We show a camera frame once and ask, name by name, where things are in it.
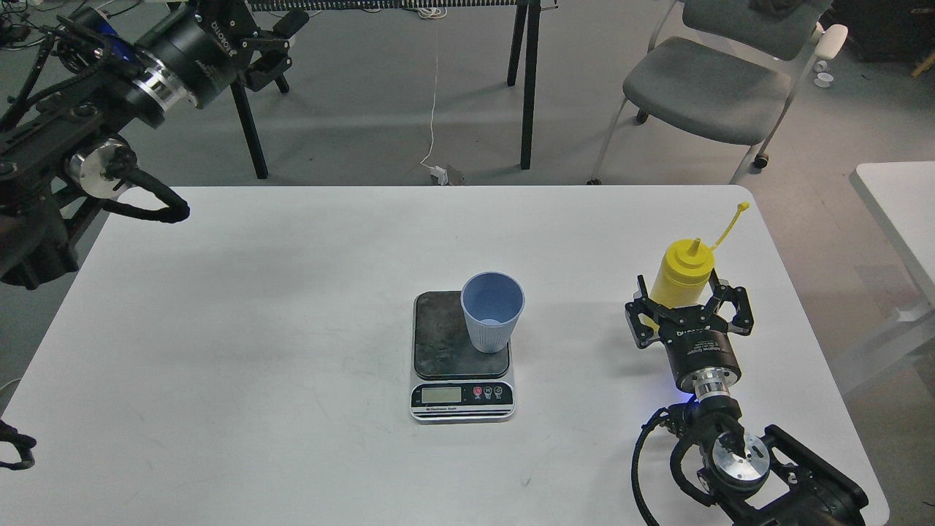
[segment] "digital kitchen scale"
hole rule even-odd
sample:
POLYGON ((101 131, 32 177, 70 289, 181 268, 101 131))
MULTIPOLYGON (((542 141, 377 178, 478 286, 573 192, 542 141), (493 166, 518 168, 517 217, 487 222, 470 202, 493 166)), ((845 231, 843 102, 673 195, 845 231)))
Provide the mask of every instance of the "digital kitchen scale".
POLYGON ((415 300, 410 411, 422 423, 491 422, 513 414, 510 344, 494 354, 468 337, 461 291, 415 300))

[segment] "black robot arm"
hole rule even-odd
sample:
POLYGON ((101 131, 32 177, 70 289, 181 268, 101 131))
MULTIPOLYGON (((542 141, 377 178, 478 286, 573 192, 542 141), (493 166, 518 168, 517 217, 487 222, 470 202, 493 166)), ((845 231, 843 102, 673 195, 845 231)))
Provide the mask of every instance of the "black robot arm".
POLYGON ((185 219, 188 205, 139 168, 120 131, 134 119, 159 126, 183 98, 203 108, 232 83, 263 88, 292 63, 289 38, 308 19, 291 11, 267 31, 244 2, 200 0, 171 12, 136 44, 89 7, 43 28, 36 63, 0 118, 0 279, 34 289, 77 270, 75 243, 102 210, 185 219), (52 53, 75 75, 32 94, 52 53), (21 124, 33 107, 39 115, 21 124), (64 187, 53 192, 55 180, 64 187), (134 185, 165 207, 145 211, 115 200, 134 185), (72 203, 68 210, 77 211, 65 217, 72 203))
POLYGON ((679 441, 669 457, 669 471, 679 489, 697 502, 717 504, 735 526, 864 526, 860 509, 867 495, 851 479, 818 457, 777 426, 756 437, 740 424, 741 408, 729 392, 741 377, 727 334, 749 335, 753 313, 743 287, 731 287, 712 271, 712 296, 704 305, 670 309, 651 300, 642 276, 638 292, 626 304, 626 319, 638 348, 662 342, 679 390, 688 402, 656 411, 643 425, 630 469, 637 508, 649 525, 657 525, 642 497, 639 462, 642 445, 656 427, 665 427, 679 441), (728 322, 717 315, 729 302, 735 314, 728 322), (646 316, 658 331, 644 323, 646 316), (685 454, 693 446, 701 453, 701 488, 685 477, 685 454), (783 453, 791 463, 776 455, 783 453), (770 473, 788 491, 762 508, 746 500, 760 491, 770 473))

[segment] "bottle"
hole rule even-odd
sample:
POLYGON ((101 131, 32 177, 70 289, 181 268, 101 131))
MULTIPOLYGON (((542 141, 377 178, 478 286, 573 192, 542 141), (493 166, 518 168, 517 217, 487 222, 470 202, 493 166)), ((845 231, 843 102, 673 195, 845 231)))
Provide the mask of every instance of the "bottle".
POLYGON ((749 208, 750 203, 746 201, 737 205, 737 213, 730 225, 711 248, 701 242, 701 238, 678 240, 669 245, 655 276, 653 290, 649 293, 650 299, 670 309, 697 304, 714 269, 714 249, 749 208))

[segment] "white table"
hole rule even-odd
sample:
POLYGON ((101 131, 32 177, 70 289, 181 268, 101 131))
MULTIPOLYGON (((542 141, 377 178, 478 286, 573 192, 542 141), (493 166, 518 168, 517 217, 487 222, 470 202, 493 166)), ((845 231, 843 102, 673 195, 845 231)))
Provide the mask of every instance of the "white table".
MULTIPOLYGON (((0 523, 638 524, 640 424, 684 395, 665 351, 634 345, 624 302, 671 241, 714 241, 752 200, 738 186, 180 192, 184 223, 108 219, 5 414, 39 446, 35 468, 0 474, 0 523), (516 413, 420 425, 412 303, 480 270, 525 289, 516 413)), ((717 256, 756 316, 733 338, 742 422, 776 423, 838 466, 869 494, 868 524, 884 524, 755 206, 717 256)), ((656 517, 728 524, 676 488, 674 445, 658 431, 643 451, 656 517)))
POLYGON ((857 393, 911 364, 935 339, 935 162, 864 164, 851 184, 922 292, 831 363, 841 393, 857 393))

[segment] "white cup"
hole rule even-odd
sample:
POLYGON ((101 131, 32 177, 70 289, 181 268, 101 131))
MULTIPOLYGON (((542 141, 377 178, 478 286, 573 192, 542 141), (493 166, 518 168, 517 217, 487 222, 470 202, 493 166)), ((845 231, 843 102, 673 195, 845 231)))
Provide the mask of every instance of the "white cup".
POLYGON ((504 273, 482 272, 467 280, 461 290, 461 308, 474 347, 482 353, 506 347, 524 305, 523 289, 504 273))

